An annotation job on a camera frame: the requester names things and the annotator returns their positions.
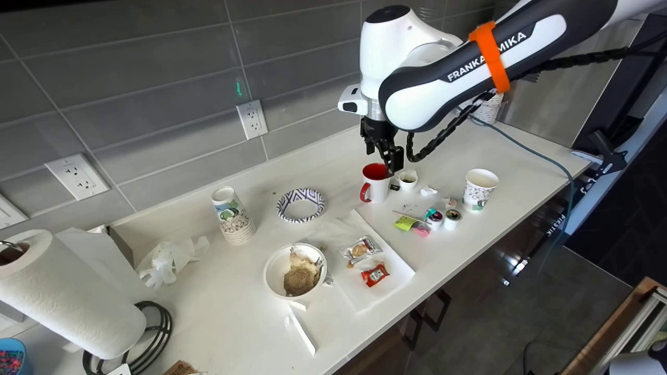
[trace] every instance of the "tile backsplash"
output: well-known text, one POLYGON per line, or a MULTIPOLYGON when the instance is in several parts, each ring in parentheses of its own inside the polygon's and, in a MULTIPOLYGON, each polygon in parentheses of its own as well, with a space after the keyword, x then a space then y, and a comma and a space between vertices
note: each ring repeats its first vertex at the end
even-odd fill
MULTIPOLYGON (((358 119, 365 14, 393 0, 108 0, 0 14, 0 194, 30 230, 94 228, 317 142, 358 119), (270 134, 244 140, 236 107, 270 134), (107 194, 73 200, 44 163, 83 153, 107 194)), ((514 0, 405 0, 466 38, 514 0)))

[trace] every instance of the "orange strap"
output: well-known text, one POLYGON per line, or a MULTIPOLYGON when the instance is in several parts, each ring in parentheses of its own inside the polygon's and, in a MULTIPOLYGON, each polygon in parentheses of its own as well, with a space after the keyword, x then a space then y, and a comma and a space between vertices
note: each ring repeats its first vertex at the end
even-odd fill
POLYGON ((475 41, 479 47, 479 53, 487 60, 487 67, 492 74, 496 92, 503 95, 503 92, 509 92, 511 86, 509 86, 509 78, 508 78, 504 64, 501 59, 498 41, 495 38, 495 27, 496 27, 495 22, 484 24, 475 32, 471 32, 470 38, 471 38, 471 41, 475 41))

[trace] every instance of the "robotic arm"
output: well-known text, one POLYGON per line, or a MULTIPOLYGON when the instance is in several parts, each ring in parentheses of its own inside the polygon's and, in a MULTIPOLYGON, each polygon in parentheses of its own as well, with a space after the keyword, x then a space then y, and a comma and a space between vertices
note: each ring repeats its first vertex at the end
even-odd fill
MULTIPOLYGON (((509 79, 596 32, 649 12, 667 0, 519 0, 492 29, 509 79)), ((426 26, 410 6, 368 17, 362 32, 362 86, 344 90, 338 109, 362 114, 368 153, 379 151, 391 172, 402 169, 398 129, 435 129, 459 105, 495 92, 475 41, 426 26)))

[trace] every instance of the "white countertop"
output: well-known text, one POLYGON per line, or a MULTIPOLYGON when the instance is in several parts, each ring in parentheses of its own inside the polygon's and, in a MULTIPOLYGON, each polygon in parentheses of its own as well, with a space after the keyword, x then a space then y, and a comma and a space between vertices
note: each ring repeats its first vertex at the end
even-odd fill
MULTIPOLYGON (((560 160, 573 176, 586 169, 584 160, 558 145, 511 127, 503 129, 560 160)), ((348 129, 118 224, 115 230, 135 250, 135 260, 142 260, 160 239, 200 233, 213 239, 213 250, 188 264, 178 284, 160 290, 158 303, 173 313, 176 336, 154 365, 154 374, 164 374, 179 358, 210 375, 331 374, 567 184, 558 167, 491 129, 468 123, 430 158, 407 169, 417 169, 420 188, 437 188, 441 198, 461 196, 466 174, 473 167, 492 169, 501 185, 481 214, 466 213, 455 233, 442 230, 422 239, 394 230, 398 220, 394 211, 423 214, 432 200, 422 198, 417 188, 414 194, 393 192, 391 200, 377 206, 362 205, 357 192, 362 167, 368 163, 358 129, 348 129), (252 213, 256 233, 244 248, 230 248, 217 231, 209 196, 220 185, 234 185, 252 213), (275 203, 284 192, 306 185, 325 192, 327 213, 308 226, 286 224, 275 203), (358 313, 336 285, 341 275, 335 273, 335 285, 320 290, 308 310, 296 310, 317 346, 317 354, 311 354, 299 331, 286 326, 291 307, 263 285, 263 264, 281 246, 316 233, 325 235, 327 224, 346 217, 353 209, 415 275, 401 290, 358 313)), ((57 374, 73 375, 73 370, 81 372, 79 358, 61 361, 57 374)))

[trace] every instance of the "gray tile wall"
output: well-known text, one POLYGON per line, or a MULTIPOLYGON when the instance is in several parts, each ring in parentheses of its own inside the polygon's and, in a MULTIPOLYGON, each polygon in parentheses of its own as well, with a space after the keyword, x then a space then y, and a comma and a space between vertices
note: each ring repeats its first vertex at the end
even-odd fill
MULTIPOLYGON (((94 228, 357 126, 364 17, 393 0, 142 0, 0 14, 0 194, 30 228, 94 228), (263 101, 244 140, 236 105, 263 101), (110 192, 75 203, 44 163, 86 153, 110 192)), ((511 0, 405 0, 466 38, 511 0)))

